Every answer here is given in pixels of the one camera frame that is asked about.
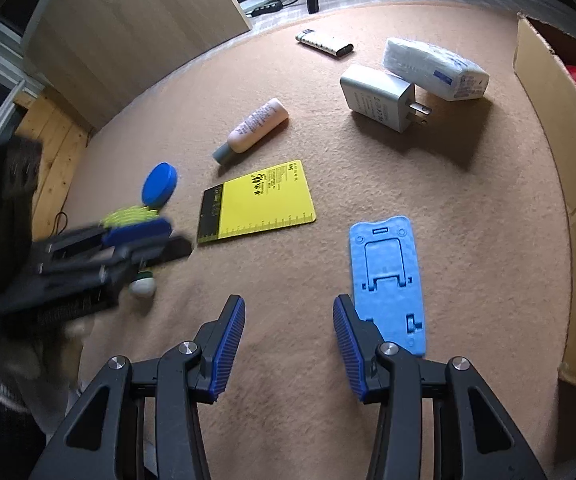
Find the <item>white gloved left hand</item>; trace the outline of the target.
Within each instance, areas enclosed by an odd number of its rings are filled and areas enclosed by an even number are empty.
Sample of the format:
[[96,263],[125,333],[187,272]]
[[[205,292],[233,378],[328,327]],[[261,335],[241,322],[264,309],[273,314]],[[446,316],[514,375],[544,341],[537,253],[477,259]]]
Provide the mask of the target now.
[[93,327],[94,319],[86,316],[42,335],[0,334],[0,403],[28,413],[54,410],[67,400],[79,386],[82,348]]

